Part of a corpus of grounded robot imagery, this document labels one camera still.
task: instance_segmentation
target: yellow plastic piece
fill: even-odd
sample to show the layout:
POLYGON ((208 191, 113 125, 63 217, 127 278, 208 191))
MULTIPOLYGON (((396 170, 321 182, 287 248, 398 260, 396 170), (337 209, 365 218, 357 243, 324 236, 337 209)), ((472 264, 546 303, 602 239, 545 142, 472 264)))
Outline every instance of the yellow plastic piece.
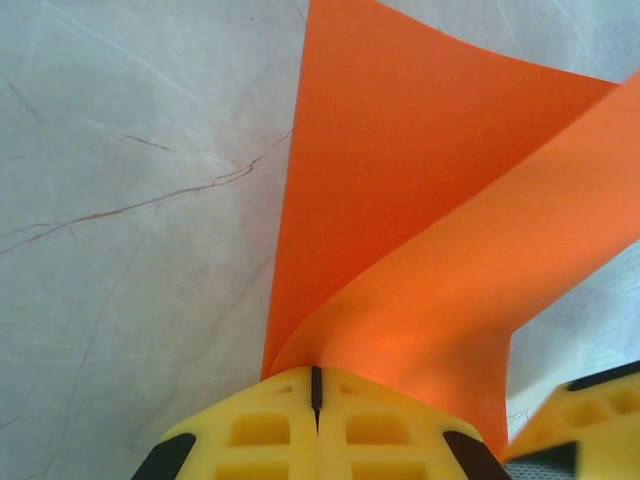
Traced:
POLYGON ((467 479, 442 433, 481 440, 469 424, 349 372, 325 369, 323 378, 319 478, 467 479))
POLYGON ((577 442, 578 479, 640 478, 640 373, 578 391, 559 386, 507 451, 507 461, 577 442))
POLYGON ((322 370, 316 431, 311 369, 296 368, 172 428, 196 442, 176 480, 466 480, 442 434, 476 430, 357 375, 322 370))
POLYGON ((163 440, 197 440, 176 480, 316 477, 316 424, 309 368, 269 378, 180 423, 163 440))

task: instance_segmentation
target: yellow plastic block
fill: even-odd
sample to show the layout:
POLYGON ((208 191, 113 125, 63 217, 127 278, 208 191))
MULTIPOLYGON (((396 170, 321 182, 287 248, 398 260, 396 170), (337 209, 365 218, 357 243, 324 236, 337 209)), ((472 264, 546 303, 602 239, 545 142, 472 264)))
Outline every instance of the yellow plastic block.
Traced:
POLYGON ((508 478, 502 475, 464 421, 348 372, 297 368, 169 430, 134 480, 508 478), (485 470, 498 476, 467 476, 485 470))
POLYGON ((269 378, 189 418, 196 442, 176 480, 315 478, 316 424, 309 408, 309 368, 269 378))
MULTIPOLYGON (((638 444, 640 362, 635 362, 559 386, 509 447, 507 462, 544 463, 577 479, 637 480, 638 444)), ((524 470, 514 474, 509 465, 507 471, 515 480, 530 478, 524 470)))

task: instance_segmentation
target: orange paper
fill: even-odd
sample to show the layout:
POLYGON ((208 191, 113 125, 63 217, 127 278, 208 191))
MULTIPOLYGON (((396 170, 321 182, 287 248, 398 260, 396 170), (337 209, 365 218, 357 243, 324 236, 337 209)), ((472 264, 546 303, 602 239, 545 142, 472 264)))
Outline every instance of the orange paper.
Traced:
POLYGON ((640 78, 312 1, 263 374, 346 368, 498 452, 511 333, 640 233, 638 125, 640 78))

